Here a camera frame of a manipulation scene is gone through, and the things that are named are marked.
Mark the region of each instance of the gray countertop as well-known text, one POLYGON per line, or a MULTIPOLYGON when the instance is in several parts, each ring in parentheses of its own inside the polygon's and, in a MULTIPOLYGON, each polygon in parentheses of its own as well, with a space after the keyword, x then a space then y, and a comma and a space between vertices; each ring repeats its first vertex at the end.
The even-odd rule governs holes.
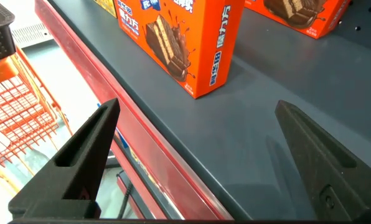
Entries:
POLYGON ((275 116, 288 101, 371 167, 371 50, 245 10, 225 86, 192 99, 94 2, 50 0, 237 219, 313 219, 275 116))

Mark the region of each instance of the cardboard box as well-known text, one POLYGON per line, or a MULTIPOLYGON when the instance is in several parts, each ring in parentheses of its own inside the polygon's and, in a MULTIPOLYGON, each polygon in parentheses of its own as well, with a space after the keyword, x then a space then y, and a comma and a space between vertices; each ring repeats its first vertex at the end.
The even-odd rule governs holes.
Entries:
POLYGON ((115 1, 120 27, 194 98, 227 81, 244 3, 115 1))
POLYGON ((246 0, 245 7, 318 39, 338 25, 350 0, 246 0))
POLYGON ((99 4, 103 9, 109 12, 112 16, 116 18, 116 9, 115 9, 115 0, 94 0, 99 4))

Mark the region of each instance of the orange plastic handle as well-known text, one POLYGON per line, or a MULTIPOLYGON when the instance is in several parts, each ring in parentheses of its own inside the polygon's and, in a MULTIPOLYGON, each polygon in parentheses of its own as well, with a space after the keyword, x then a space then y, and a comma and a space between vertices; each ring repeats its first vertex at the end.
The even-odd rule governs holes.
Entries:
POLYGON ((0 60, 0 83, 18 75, 18 69, 10 57, 0 60))

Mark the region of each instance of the chocolate wafer image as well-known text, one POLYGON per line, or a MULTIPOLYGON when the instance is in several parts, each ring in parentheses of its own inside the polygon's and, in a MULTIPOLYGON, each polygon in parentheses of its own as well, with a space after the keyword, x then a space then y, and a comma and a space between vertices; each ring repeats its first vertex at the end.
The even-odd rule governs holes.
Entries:
POLYGON ((311 27, 327 0, 264 0, 265 7, 291 27, 311 27))
POLYGON ((161 15, 155 22, 146 25, 146 41, 156 57, 165 65, 169 74, 179 82, 186 80, 190 66, 186 43, 179 37, 176 27, 161 15))

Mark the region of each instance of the orange wire basket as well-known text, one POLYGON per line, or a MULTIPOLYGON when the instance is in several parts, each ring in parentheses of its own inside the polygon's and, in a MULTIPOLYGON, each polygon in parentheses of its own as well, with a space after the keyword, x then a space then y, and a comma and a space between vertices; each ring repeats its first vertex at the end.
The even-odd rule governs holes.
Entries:
POLYGON ((59 127, 54 108, 72 135, 59 104, 22 50, 17 49, 16 54, 0 61, 0 166, 12 162, 13 156, 21 159, 18 153, 33 149, 32 145, 39 145, 38 141, 52 140, 51 134, 56 134, 59 127), (41 88, 47 92, 49 101, 41 88))

